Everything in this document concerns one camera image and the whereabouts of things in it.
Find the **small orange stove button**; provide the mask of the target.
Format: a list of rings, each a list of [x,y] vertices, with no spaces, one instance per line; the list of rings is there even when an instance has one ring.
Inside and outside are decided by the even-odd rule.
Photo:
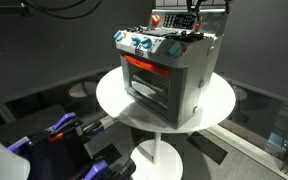
[[[196,24],[195,24],[195,30],[200,29],[200,27],[201,27],[200,23],[196,23]]]

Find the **blue stove knob right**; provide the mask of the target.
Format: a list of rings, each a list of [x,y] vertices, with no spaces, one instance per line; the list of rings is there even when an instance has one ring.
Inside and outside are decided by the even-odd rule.
[[[168,50],[168,53],[172,57],[179,57],[182,55],[182,46],[179,42],[175,42]]]

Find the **blue stove knob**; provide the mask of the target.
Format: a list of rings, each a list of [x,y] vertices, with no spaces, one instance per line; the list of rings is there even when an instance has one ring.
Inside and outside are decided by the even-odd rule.
[[[134,46],[138,46],[140,43],[141,43],[141,39],[140,39],[140,38],[138,38],[138,37],[136,37],[136,36],[133,36],[133,37],[132,37],[132,44],[133,44]]]
[[[182,46],[179,42],[175,42],[168,50],[168,53],[172,57],[179,57],[182,55]]]
[[[141,44],[145,49],[149,49],[152,46],[152,40],[149,37],[144,37]]]
[[[114,39],[116,41],[121,41],[122,39],[124,38],[124,34],[122,31],[117,31],[115,34],[114,34]]]

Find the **grey toy stove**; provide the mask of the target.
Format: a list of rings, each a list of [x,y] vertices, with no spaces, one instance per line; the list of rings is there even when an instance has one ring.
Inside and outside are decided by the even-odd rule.
[[[129,27],[122,31],[124,38],[116,41],[119,51],[126,92],[138,103],[156,114],[174,128],[181,127],[193,117],[202,95],[210,83],[218,58],[224,29],[229,14],[225,1],[210,4],[197,0],[198,21],[184,9],[154,9],[160,16],[153,25],[151,16],[146,26]],[[195,30],[195,24],[201,27]],[[140,43],[132,44],[132,37],[149,37],[152,46],[145,49]],[[182,46],[182,55],[172,57],[168,50],[175,42]],[[170,70],[163,76],[126,61],[124,55]]]

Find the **blue stove knob left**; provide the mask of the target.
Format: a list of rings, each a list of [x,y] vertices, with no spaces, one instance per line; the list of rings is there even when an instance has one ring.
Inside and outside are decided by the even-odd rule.
[[[122,39],[124,38],[124,34],[122,31],[117,31],[115,34],[114,34],[114,39],[116,41],[121,41]]]

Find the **large orange round knob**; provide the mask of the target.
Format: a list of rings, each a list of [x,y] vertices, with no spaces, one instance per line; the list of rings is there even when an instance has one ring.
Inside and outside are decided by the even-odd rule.
[[[153,25],[158,25],[160,23],[160,16],[159,15],[152,15],[151,21]]]

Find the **purple clamp upper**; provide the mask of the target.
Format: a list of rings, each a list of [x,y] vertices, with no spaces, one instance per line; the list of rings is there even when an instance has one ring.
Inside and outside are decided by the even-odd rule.
[[[50,142],[56,142],[69,135],[76,135],[79,138],[91,138],[104,131],[101,121],[91,123],[82,127],[83,122],[77,117],[75,112],[65,113],[47,133]]]

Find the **purple clamp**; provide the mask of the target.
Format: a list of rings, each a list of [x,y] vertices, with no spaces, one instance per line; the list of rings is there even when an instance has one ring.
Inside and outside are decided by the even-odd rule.
[[[136,171],[136,164],[129,159],[118,171],[111,171],[108,163],[101,160],[95,163],[81,180],[129,180]]]
[[[56,142],[69,135],[76,135],[79,138],[91,138],[104,131],[101,121],[91,123],[82,127],[83,122],[77,117],[75,112],[65,113],[47,133],[50,142]]]

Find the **purple clamp lower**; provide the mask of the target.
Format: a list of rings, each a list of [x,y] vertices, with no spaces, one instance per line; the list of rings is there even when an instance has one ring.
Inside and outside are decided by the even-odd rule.
[[[136,171],[136,164],[129,159],[118,171],[111,171],[108,163],[101,160],[95,163],[81,180],[129,180]]]

